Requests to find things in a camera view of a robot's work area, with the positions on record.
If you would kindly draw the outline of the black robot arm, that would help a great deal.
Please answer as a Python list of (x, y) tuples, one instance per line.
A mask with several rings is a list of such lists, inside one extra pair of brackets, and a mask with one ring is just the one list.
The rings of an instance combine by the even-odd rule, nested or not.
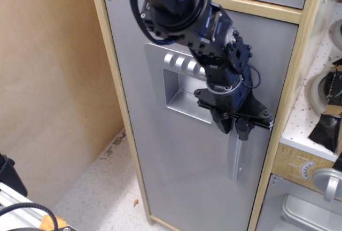
[(248, 139), (259, 126), (271, 129), (272, 115), (253, 95), (251, 46), (243, 42), (225, 10), (212, 0), (130, 0), (138, 26), (157, 45), (189, 48), (205, 70), (207, 87), (194, 95), (218, 128)]

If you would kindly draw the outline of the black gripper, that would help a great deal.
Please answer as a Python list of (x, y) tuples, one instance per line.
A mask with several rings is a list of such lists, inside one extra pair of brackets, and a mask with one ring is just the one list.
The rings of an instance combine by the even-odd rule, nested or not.
[(235, 127), (241, 141), (247, 141), (249, 133), (255, 126), (265, 129), (273, 127), (272, 112), (253, 95), (252, 91), (240, 89), (229, 93), (217, 94), (209, 89), (194, 91), (198, 106), (210, 111), (219, 130), (229, 134)]

